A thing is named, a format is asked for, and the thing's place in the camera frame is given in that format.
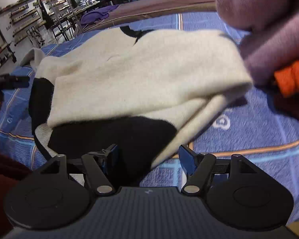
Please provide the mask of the purple cloth on bed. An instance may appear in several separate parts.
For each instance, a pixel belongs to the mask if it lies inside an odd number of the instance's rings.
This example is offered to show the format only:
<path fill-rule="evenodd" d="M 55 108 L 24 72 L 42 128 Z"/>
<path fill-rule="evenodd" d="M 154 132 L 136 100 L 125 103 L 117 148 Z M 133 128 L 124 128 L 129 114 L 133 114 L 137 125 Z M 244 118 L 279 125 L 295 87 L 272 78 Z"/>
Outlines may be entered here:
<path fill-rule="evenodd" d="M 117 9 L 119 5 L 109 5 L 99 9 L 94 9 L 84 14 L 80 20 L 81 25 L 89 25 L 96 21 L 104 20 L 109 17 L 109 13 Z"/>

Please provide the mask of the folded orange sweater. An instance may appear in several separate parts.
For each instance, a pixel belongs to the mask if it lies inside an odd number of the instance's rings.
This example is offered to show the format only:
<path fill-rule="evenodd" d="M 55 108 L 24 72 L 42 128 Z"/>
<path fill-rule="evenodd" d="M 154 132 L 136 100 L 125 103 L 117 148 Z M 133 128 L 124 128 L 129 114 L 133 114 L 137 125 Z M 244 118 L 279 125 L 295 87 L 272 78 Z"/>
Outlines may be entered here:
<path fill-rule="evenodd" d="M 275 108 L 299 120 L 299 60 L 274 72 L 279 92 L 274 96 Z"/>

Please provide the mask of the blue plaid bed sheet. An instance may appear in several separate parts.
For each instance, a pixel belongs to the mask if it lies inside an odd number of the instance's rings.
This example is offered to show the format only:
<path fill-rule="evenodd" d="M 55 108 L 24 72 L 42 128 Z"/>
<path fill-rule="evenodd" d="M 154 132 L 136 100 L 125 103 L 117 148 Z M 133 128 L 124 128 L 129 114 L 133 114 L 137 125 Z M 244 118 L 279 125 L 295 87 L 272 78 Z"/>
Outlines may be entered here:
<path fill-rule="evenodd" d="M 224 23 L 216 12 L 192 12 L 161 16 L 128 24 L 134 30 L 179 29 L 194 31 L 218 29 L 237 43 L 248 34 Z M 46 55 L 63 56 L 82 45 L 99 31 L 91 31 L 63 44 L 42 48 Z M 31 170 L 45 164 L 31 131 L 28 111 L 34 71 L 30 66 L 17 66 L 13 75 L 28 75 L 30 87 L 5 91 L 0 111 L 0 153 Z M 193 142 L 197 153 L 217 153 L 217 157 L 238 153 L 244 155 L 267 174 L 284 185 L 293 195 L 294 210 L 289 222 L 299 221 L 299 121 L 276 111 L 267 90 L 252 88 L 245 98 L 226 108 L 213 124 Z M 185 184 L 180 161 L 171 159 L 151 171 L 142 187 L 167 187 Z"/>

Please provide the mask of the folded lilac sweater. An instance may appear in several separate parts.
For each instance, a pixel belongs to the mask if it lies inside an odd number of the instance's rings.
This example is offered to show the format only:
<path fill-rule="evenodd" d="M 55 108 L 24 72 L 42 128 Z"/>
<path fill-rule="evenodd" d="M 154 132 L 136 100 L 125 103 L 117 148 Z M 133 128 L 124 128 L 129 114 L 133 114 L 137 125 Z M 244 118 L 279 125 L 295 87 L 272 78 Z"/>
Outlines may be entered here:
<path fill-rule="evenodd" d="M 255 84 L 299 59 L 299 0 L 216 0 L 216 9 L 228 25 L 250 32 L 239 49 Z"/>

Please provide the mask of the white and black sweater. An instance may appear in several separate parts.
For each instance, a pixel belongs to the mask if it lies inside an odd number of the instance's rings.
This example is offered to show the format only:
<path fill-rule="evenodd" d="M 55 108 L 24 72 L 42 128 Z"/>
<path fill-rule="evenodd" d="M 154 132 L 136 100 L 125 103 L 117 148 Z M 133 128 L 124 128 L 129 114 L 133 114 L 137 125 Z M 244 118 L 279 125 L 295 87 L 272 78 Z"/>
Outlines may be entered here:
<path fill-rule="evenodd" d="M 190 142 L 253 82 L 220 30 L 103 30 L 63 56 L 33 48 L 32 133 L 47 160 L 117 150 L 105 162 L 116 186 L 134 187 Z"/>

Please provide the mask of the wall shelf rack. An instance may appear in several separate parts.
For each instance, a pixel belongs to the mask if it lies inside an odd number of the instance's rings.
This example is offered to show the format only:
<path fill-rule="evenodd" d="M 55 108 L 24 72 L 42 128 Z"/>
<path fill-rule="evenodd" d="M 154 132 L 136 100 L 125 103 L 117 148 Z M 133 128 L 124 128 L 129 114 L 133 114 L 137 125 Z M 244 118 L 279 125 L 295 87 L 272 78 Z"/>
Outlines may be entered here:
<path fill-rule="evenodd" d="M 8 5 L 17 3 L 18 1 L 0 0 L 0 8 L 4 9 Z M 36 28 L 46 45 L 55 42 L 52 32 L 47 30 L 42 24 L 43 18 L 40 8 L 33 5 L 37 1 L 25 1 L 0 14 L 0 30 L 6 42 L 10 44 L 10 49 L 16 58 L 16 62 L 13 62 L 13 59 L 9 58 L 0 67 L 0 74 L 12 72 L 31 48 L 38 47 L 36 40 L 27 35 L 27 30 Z"/>

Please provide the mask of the brown mauve mattress bed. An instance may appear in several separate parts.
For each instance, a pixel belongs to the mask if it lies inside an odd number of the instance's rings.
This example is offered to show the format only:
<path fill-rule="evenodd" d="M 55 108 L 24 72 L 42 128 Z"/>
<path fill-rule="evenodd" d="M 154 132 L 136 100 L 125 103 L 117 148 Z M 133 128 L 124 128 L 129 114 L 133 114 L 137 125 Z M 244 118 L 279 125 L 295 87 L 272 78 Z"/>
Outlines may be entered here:
<path fill-rule="evenodd" d="M 83 32 L 172 14 L 215 11 L 215 0 L 139 0 L 119 5 L 104 20 L 83 27 Z"/>

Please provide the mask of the black metal table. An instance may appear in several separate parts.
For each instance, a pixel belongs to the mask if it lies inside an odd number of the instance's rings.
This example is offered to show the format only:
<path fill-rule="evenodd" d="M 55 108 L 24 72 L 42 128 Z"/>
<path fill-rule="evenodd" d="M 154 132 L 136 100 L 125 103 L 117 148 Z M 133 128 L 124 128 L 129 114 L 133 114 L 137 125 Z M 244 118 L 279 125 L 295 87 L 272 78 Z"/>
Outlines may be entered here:
<path fill-rule="evenodd" d="M 80 23 L 82 16 L 89 11 L 109 5 L 109 3 L 111 3 L 110 0 L 102 0 L 79 6 L 75 9 L 70 5 L 66 5 L 59 11 L 53 8 L 54 12 L 51 15 L 53 24 L 50 29 L 56 41 L 58 41 L 60 36 L 62 36 L 65 41 L 69 41 L 74 38 L 76 31 L 83 33 Z"/>

